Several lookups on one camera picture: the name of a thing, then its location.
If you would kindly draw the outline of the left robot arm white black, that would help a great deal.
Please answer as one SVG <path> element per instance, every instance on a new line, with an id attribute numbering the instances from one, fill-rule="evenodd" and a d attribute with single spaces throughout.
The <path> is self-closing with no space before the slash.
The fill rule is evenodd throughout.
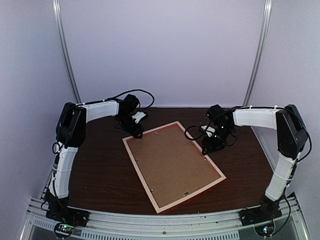
<path id="1" fill-rule="evenodd" d="M 57 126 L 55 143 L 52 150 L 55 160 L 45 200 L 52 213 L 61 222 L 72 218 L 68 206 L 69 181 L 76 154 L 86 138 L 87 123 L 115 117 L 119 128 L 136 139 L 143 136 L 141 121 L 148 117 L 144 110 L 136 110 L 140 101 L 135 95 L 128 94 L 124 99 L 116 97 L 85 103 L 67 102 L 61 112 Z"/>

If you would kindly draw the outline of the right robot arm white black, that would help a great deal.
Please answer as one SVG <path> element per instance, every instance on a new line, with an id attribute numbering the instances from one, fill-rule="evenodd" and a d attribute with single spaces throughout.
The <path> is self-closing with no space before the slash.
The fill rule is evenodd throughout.
<path id="1" fill-rule="evenodd" d="M 268 220 L 276 212 L 279 200 L 292 181 L 301 153 L 310 138 L 297 107 L 289 104 L 285 107 L 222 108 L 216 104 L 208 109 L 206 116 L 209 123 L 199 128 L 203 135 L 203 155 L 225 148 L 227 138 L 236 132 L 235 127 L 260 127 L 276 131 L 278 161 L 256 210 L 259 220 Z"/>

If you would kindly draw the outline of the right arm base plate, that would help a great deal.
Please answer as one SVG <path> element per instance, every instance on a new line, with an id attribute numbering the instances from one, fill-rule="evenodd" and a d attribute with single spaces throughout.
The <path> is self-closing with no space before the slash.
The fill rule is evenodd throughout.
<path id="1" fill-rule="evenodd" d="M 282 216 L 282 212 L 279 209 L 273 210 L 272 212 L 263 212 L 260 207 L 243 208 L 238 213 L 242 226 L 255 225 Z"/>

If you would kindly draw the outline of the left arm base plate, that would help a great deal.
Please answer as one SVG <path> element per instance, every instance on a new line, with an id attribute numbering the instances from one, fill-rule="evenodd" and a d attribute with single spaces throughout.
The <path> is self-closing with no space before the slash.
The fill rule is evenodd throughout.
<path id="1" fill-rule="evenodd" d="M 66 210 L 54 209 L 49 206 L 45 217 L 57 222 L 66 223 L 74 227 L 86 227 L 90 213 L 86 210 L 80 210 L 68 207 Z"/>

